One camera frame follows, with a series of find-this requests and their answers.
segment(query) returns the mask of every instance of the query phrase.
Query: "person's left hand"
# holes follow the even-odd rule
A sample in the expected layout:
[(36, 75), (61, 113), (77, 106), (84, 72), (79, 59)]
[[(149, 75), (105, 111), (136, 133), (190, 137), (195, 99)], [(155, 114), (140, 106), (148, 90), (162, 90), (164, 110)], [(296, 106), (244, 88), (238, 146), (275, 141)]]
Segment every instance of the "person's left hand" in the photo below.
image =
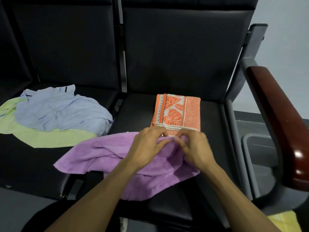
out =
[(134, 137), (134, 141), (125, 159), (134, 164), (137, 170), (142, 169), (171, 141), (171, 139), (164, 139), (157, 144), (158, 138), (162, 135), (168, 137), (165, 127), (154, 126), (143, 129)]

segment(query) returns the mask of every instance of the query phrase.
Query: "white wall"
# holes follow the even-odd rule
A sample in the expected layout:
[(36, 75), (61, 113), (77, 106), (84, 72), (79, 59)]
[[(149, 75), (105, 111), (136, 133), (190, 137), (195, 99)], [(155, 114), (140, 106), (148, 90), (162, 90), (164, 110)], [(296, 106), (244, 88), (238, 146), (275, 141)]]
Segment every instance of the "white wall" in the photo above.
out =
[[(309, 119), (309, 0), (259, 0), (251, 23), (267, 23), (257, 53), (302, 118)], [(260, 113), (246, 83), (234, 110)]]

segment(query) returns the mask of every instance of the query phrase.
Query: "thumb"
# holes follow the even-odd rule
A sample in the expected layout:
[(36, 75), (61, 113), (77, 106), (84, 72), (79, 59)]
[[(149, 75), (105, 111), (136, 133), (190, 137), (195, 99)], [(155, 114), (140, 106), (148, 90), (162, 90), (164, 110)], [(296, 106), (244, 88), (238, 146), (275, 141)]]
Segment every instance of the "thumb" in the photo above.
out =
[(156, 149), (157, 153), (159, 153), (159, 151), (160, 151), (163, 147), (165, 147), (165, 145), (168, 144), (170, 141), (171, 141), (171, 139), (168, 138), (168, 139), (164, 139), (164, 140), (162, 140), (161, 142), (159, 142), (159, 143), (157, 144), (157, 149)]
[(177, 142), (181, 146), (181, 148), (182, 148), (182, 150), (185, 154), (187, 154), (189, 152), (189, 148), (188, 148), (187, 144), (184, 142), (184, 140), (175, 136), (174, 141)]

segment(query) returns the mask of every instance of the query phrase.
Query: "forearm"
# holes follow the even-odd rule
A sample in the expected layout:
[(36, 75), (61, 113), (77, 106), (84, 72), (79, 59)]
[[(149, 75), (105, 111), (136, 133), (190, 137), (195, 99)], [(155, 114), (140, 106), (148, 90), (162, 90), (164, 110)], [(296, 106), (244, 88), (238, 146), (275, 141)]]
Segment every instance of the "forearm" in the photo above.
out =
[(60, 216), (45, 232), (104, 232), (129, 180), (137, 169), (123, 159), (96, 187)]
[(211, 181), (235, 232), (280, 231), (230, 180), (217, 164), (202, 170)]

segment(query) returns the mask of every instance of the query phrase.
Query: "purple towel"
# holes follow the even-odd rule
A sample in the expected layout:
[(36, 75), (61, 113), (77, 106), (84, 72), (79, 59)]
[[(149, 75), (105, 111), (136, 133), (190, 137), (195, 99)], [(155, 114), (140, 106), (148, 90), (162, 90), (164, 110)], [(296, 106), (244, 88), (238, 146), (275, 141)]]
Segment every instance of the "purple towel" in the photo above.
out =
[[(106, 177), (128, 154), (137, 134), (138, 132), (126, 132), (83, 141), (69, 150), (54, 166), (68, 174), (102, 171)], [(166, 138), (171, 137), (161, 137), (158, 142)], [(184, 160), (181, 147), (172, 141), (129, 181), (121, 199), (146, 200), (198, 174), (199, 171)]]

